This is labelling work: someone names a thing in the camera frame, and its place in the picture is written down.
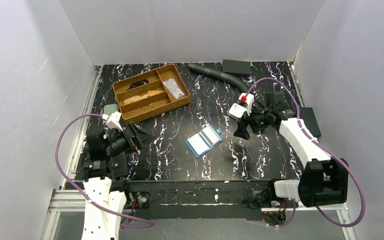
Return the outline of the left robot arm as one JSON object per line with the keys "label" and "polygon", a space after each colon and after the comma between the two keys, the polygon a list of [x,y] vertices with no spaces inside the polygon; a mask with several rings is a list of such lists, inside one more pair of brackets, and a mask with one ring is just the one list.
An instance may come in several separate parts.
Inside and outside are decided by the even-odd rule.
{"label": "left robot arm", "polygon": [[132,199],[125,178],[130,173],[128,155],[152,139],[133,123],[121,127],[111,120],[107,129],[87,136],[88,159],[83,164],[83,187],[87,196],[83,240],[117,240],[121,213]]}

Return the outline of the orange VIP credit card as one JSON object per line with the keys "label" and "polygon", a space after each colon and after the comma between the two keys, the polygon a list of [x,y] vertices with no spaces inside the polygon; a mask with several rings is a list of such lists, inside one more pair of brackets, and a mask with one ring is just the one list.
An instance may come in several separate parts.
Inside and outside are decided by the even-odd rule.
{"label": "orange VIP credit card", "polygon": [[162,93],[165,93],[165,91],[164,90],[149,90],[147,92],[147,97],[149,98],[149,97],[156,96],[156,95],[162,94]]}

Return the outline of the silver VIP credit card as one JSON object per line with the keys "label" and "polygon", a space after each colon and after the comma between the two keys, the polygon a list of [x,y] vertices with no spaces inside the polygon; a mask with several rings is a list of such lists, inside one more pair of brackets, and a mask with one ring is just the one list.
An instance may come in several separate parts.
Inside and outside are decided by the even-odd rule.
{"label": "silver VIP credit card", "polygon": [[179,86],[178,86],[178,89],[168,89],[168,90],[176,100],[185,95],[185,93],[180,89]]}

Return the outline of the light blue card holder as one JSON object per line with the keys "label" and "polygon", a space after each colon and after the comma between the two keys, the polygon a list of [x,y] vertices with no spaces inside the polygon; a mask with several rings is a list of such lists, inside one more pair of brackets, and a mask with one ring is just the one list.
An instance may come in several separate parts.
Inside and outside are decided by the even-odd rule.
{"label": "light blue card holder", "polygon": [[[202,137],[201,135],[201,131],[206,128],[207,126],[211,126],[213,127],[213,129],[218,133],[219,137],[220,137],[220,141],[217,142],[215,145],[213,146],[209,146],[208,143],[205,141],[205,139]],[[189,148],[189,150],[193,153],[193,155],[195,156],[195,158],[200,158],[202,157],[203,155],[205,155],[206,153],[208,153],[210,150],[214,149],[215,147],[217,147],[218,145],[220,145],[223,141],[224,141],[224,138],[222,136],[222,130],[223,130],[223,127],[220,125],[219,128],[215,128],[214,126],[212,125],[206,125],[201,131],[199,131],[198,133],[194,134],[193,136],[189,137],[186,141],[185,141],[185,144],[187,145],[187,147]]]}

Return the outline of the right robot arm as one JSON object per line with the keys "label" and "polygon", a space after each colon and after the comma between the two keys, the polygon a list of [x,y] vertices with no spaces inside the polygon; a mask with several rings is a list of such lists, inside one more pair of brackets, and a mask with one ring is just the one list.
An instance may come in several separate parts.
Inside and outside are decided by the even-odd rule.
{"label": "right robot arm", "polygon": [[267,186],[268,201],[287,199],[305,207],[343,204],[348,194],[347,163],[340,164],[317,145],[317,137],[299,116],[300,107],[282,103],[283,94],[265,95],[266,104],[256,102],[252,94],[242,93],[228,115],[237,122],[235,137],[249,140],[248,127],[257,134],[273,127],[290,144],[304,170],[300,179],[275,179]]}

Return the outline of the gold VIP credit card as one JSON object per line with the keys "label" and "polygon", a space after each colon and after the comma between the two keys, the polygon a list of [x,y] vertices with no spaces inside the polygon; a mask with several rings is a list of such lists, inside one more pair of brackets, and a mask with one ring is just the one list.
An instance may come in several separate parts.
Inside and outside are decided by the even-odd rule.
{"label": "gold VIP credit card", "polygon": [[143,100],[143,99],[146,99],[146,98],[148,98],[147,97],[147,93],[144,94],[144,95],[135,95],[135,96],[131,97],[130,101],[131,102],[137,102],[137,101],[140,101],[140,100]]}

